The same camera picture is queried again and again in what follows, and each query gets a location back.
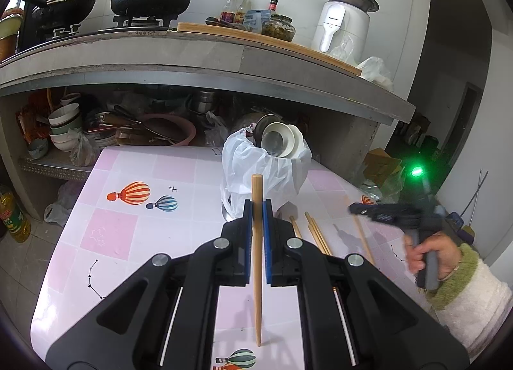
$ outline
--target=pink and white tablecloth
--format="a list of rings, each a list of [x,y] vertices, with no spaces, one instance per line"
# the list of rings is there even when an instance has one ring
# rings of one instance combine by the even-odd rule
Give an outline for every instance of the pink and white tablecloth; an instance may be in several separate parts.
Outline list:
[[[45,358],[50,345],[96,306],[150,257],[165,252],[178,257],[218,237],[225,222],[221,211],[219,149],[206,147],[110,147],[103,150],[82,190],[50,261],[32,319],[34,350]],[[133,182],[146,184],[124,195]],[[139,205],[131,199],[144,198]],[[107,195],[116,193],[116,200]],[[364,254],[345,195],[361,202],[362,193],[324,166],[312,161],[299,195],[281,211],[294,215],[303,238],[315,243],[307,227],[308,211],[335,256]],[[155,204],[170,196],[176,209]],[[425,306],[407,272],[402,232],[361,218],[376,266],[404,292]],[[255,343],[253,286],[222,287],[214,338],[216,357],[237,349],[255,352],[254,369],[302,369],[303,352],[296,289],[264,285],[262,346]]]

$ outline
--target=tile floor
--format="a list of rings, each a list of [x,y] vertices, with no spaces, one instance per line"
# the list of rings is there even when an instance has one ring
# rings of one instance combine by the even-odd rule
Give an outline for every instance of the tile floor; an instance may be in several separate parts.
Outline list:
[[[28,345],[30,324],[48,263],[62,233],[58,224],[31,220],[29,238],[0,240],[0,302]]]

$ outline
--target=person's arm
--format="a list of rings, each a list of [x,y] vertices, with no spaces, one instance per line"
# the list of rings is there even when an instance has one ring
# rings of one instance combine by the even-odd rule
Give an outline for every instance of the person's arm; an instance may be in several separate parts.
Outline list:
[[[425,267],[422,255],[437,251],[440,286],[427,293],[427,300],[442,325],[467,349],[470,357],[479,354],[506,319],[512,306],[511,290],[498,280],[468,244],[457,247],[445,234],[437,233],[413,248],[405,236],[409,269],[417,273]]]

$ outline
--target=green striped hot air balloon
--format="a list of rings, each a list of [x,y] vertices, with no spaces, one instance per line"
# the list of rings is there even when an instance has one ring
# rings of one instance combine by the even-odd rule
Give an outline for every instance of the green striped hot air balloon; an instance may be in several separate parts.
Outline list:
[[[240,368],[250,368],[255,365],[255,353],[248,349],[240,349],[234,351],[230,357],[227,358],[216,358],[216,363],[230,363]]]

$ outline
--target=green bottle label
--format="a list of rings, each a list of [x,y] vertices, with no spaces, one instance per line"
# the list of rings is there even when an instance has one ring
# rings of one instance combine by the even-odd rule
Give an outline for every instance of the green bottle label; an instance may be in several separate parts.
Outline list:
[[[0,214],[0,218],[4,222],[7,229],[12,232],[20,228],[23,224],[23,220],[25,219],[23,212],[21,212],[17,205],[14,207],[13,211],[7,210],[2,212]]]

